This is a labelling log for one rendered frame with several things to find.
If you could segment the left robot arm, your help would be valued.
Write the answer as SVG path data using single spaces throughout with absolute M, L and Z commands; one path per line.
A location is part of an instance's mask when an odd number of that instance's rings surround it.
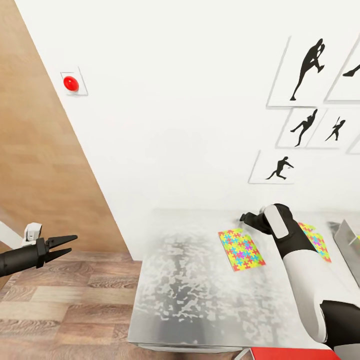
M 50 237 L 47 241 L 40 238 L 42 224 L 30 223 L 24 231 L 21 248 L 0 253 L 0 278 L 15 274 L 26 269 L 37 269 L 72 251 L 72 248 L 50 251 L 55 247 L 78 239 L 78 235 Z

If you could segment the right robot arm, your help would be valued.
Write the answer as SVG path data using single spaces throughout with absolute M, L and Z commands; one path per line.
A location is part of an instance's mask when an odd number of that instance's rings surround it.
M 248 212 L 240 221 L 272 234 L 308 335 L 340 360 L 360 360 L 360 301 L 323 260 L 290 209 L 262 206 L 258 215 Z

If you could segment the jigsaw puzzle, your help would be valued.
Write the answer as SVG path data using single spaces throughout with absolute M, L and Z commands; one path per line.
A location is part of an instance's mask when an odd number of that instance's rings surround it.
M 301 222 L 298 222 L 298 224 L 302 228 L 308 239 L 311 241 L 313 246 L 316 248 L 317 252 L 320 254 L 322 259 L 325 261 L 325 263 L 331 264 L 332 261 L 330 259 L 330 255 L 328 253 L 323 236 L 320 233 L 312 232 L 316 230 L 316 227 Z
M 240 233 L 243 233 L 241 228 L 218 232 L 234 272 L 265 266 L 266 262 L 251 237 L 248 234 L 242 237 Z

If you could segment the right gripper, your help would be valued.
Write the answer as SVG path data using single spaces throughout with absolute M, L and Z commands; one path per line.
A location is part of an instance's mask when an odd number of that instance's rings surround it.
M 252 212 L 248 212 L 247 214 L 243 214 L 240 218 L 240 221 L 244 221 L 245 224 L 265 233 L 267 235 L 271 235 L 271 230 L 268 228 L 264 228 L 258 221 L 259 215 L 256 215 Z

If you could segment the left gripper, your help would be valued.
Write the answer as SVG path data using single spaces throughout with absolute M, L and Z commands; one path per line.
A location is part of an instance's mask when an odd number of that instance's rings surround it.
M 37 269 L 72 251 L 72 248 L 50 251 L 55 247 L 78 239 L 78 235 L 50 237 L 47 241 L 44 237 L 37 238 L 35 244 L 25 246 L 3 254 L 4 275 L 8 276 L 26 269 L 35 267 Z

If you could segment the toy box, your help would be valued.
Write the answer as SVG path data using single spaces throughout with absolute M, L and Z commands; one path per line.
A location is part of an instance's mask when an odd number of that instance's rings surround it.
M 360 286 L 360 220 L 345 218 L 334 239 Z

